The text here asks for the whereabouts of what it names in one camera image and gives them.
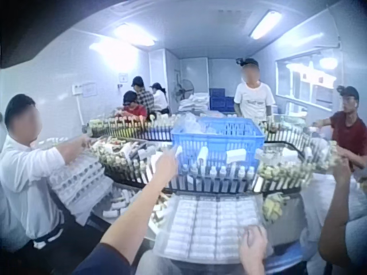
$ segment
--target woman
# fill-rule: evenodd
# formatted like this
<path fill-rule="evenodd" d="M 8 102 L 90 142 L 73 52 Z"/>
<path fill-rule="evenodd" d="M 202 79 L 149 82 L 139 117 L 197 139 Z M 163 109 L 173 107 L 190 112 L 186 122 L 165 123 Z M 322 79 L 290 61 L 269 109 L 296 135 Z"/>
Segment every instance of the woman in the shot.
<path fill-rule="evenodd" d="M 170 113 L 168 109 L 166 89 L 162 88 L 159 83 L 154 83 L 151 86 L 154 96 L 154 110 L 160 112 L 161 114 Z"/>

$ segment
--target person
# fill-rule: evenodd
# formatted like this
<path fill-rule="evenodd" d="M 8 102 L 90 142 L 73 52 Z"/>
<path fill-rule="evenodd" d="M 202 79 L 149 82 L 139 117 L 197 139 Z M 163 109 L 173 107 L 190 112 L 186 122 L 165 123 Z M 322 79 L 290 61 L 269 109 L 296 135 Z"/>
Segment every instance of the person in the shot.
<path fill-rule="evenodd" d="M 152 180 L 143 188 L 141 194 L 128 210 L 111 225 L 94 251 L 77 267 L 73 274 L 131 274 L 131 264 L 146 234 L 153 207 L 162 189 L 177 175 L 177 172 L 178 162 L 175 157 L 175 148 L 173 148 L 158 159 Z M 248 274 L 264 274 L 262 261 L 266 246 L 267 237 L 263 227 L 247 228 L 240 254 L 243 267 L 248 271 Z M 142 270 L 139 267 L 136 273 L 145 275 L 158 271 L 154 270 L 154 263 L 151 261 L 146 262 L 144 266 L 144 273 L 141 273 Z"/>
<path fill-rule="evenodd" d="M 118 108 L 122 112 L 118 112 L 117 116 L 127 116 L 134 120 L 139 120 L 140 116 L 145 120 L 147 118 L 147 110 L 143 105 L 139 105 L 137 102 L 137 95 L 133 91 L 127 91 L 124 94 L 123 108 Z"/>
<path fill-rule="evenodd" d="M 238 117 L 266 121 L 272 117 L 271 105 L 275 104 L 270 87 L 260 81 L 259 63 L 247 58 L 240 62 L 245 82 L 237 86 L 234 102 Z"/>
<path fill-rule="evenodd" d="M 131 86 L 138 96 L 136 102 L 139 105 L 143 105 L 148 115 L 150 115 L 154 110 L 154 97 L 149 91 L 145 90 L 143 78 L 141 76 L 135 76 Z"/>
<path fill-rule="evenodd" d="M 170 113 L 167 103 L 166 89 L 162 88 L 160 83 L 154 83 L 151 86 L 154 96 L 154 110 L 161 114 Z"/>
<path fill-rule="evenodd" d="M 336 187 L 318 250 L 325 261 L 349 269 L 349 274 L 367 274 L 367 216 L 349 221 L 351 175 L 348 159 L 343 158 L 334 169 Z"/>
<path fill-rule="evenodd" d="M 47 177 L 75 160 L 89 137 L 82 135 L 49 150 L 33 150 L 30 144 L 42 126 L 35 102 L 23 94 L 9 101 L 5 126 L 8 135 L 0 154 L 0 182 L 10 209 L 44 264 L 53 272 L 68 274 L 93 250 L 100 233 L 80 226 L 70 213 L 64 215 L 52 198 Z"/>
<path fill-rule="evenodd" d="M 322 128 L 330 125 L 333 129 L 331 139 L 338 143 L 338 153 L 349 159 L 352 170 L 353 165 L 363 169 L 367 165 L 367 129 L 357 113 L 360 96 L 352 86 L 339 86 L 337 90 L 342 96 L 343 111 L 328 119 L 318 120 L 313 126 Z"/>

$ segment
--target ceiling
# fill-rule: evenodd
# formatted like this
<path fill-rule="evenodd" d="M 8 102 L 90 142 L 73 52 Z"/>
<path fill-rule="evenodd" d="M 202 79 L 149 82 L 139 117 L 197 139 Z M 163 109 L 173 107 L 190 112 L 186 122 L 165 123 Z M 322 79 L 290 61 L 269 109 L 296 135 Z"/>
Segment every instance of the ceiling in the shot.
<path fill-rule="evenodd" d="M 123 24 L 138 25 L 156 44 L 143 50 L 166 48 L 178 58 L 238 58 L 251 56 L 286 31 L 338 0 L 131 0 L 101 10 L 77 23 L 83 32 L 114 37 Z M 267 35 L 249 35 L 267 11 L 282 19 Z"/>

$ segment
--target hand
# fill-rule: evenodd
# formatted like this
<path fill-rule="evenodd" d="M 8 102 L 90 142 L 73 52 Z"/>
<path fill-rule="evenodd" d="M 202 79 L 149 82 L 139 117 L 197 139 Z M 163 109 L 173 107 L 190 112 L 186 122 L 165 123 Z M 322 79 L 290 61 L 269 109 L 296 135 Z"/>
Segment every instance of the hand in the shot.
<path fill-rule="evenodd" d="M 264 227 L 250 225 L 245 228 L 240 245 L 240 258 L 247 274 L 265 274 L 263 260 L 267 244 L 267 233 Z"/>
<path fill-rule="evenodd" d="M 317 128 L 322 128 L 323 127 L 322 120 L 318 120 L 318 121 L 313 122 L 312 126 L 317 127 Z"/>
<path fill-rule="evenodd" d="M 89 147 L 91 144 L 91 138 L 86 133 L 80 136 L 80 140 L 83 148 Z"/>
<path fill-rule="evenodd" d="M 334 179 L 337 183 L 349 183 L 352 172 L 350 171 L 349 161 L 347 158 L 339 160 L 338 164 L 334 167 Z"/>
<path fill-rule="evenodd" d="M 175 157 L 176 148 L 163 153 L 155 165 L 154 178 L 162 189 L 172 180 L 178 172 L 178 161 Z"/>

